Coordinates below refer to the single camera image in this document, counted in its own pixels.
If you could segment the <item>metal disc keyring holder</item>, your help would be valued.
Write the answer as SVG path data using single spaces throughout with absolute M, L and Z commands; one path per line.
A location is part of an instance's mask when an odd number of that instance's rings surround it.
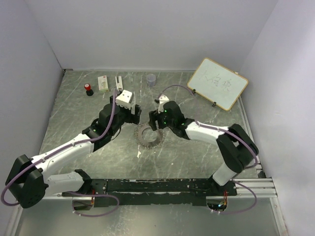
M 159 146 L 164 139 L 163 132 L 159 129 L 153 131 L 148 123 L 138 125 L 133 135 L 137 144 L 147 149 Z

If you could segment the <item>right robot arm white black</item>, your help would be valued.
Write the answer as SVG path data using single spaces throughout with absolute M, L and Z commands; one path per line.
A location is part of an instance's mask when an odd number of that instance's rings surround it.
M 213 126 L 186 118 L 174 101 L 162 102 L 158 109 L 150 111 L 149 126 L 153 131 L 169 128 L 179 138 L 219 147 L 224 163 L 210 177 L 209 191 L 213 195 L 220 195 L 231 179 L 258 164 L 258 147 L 240 125 Z

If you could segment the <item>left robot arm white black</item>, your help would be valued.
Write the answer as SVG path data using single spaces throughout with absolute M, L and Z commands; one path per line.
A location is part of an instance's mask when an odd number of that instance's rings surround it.
M 9 206 L 4 197 L 7 191 L 22 208 L 30 208 L 43 197 L 55 193 L 75 191 L 80 196 L 90 194 L 91 178 L 82 170 L 56 175 L 54 172 L 70 161 L 97 151 L 108 144 L 124 123 L 138 124 L 141 108 L 121 95 L 111 96 L 109 104 L 99 112 L 91 125 L 67 143 L 41 155 L 28 158 L 19 156 L 8 175 L 1 202 Z

